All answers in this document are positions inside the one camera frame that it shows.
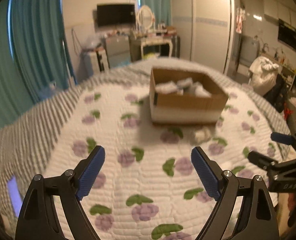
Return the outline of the right human hand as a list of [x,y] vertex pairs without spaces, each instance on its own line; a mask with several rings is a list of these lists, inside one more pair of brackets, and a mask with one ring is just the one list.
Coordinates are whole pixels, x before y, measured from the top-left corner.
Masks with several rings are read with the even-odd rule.
[[296,222],[296,193],[289,193],[288,195],[288,209],[289,219],[288,219],[288,227],[291,228]]

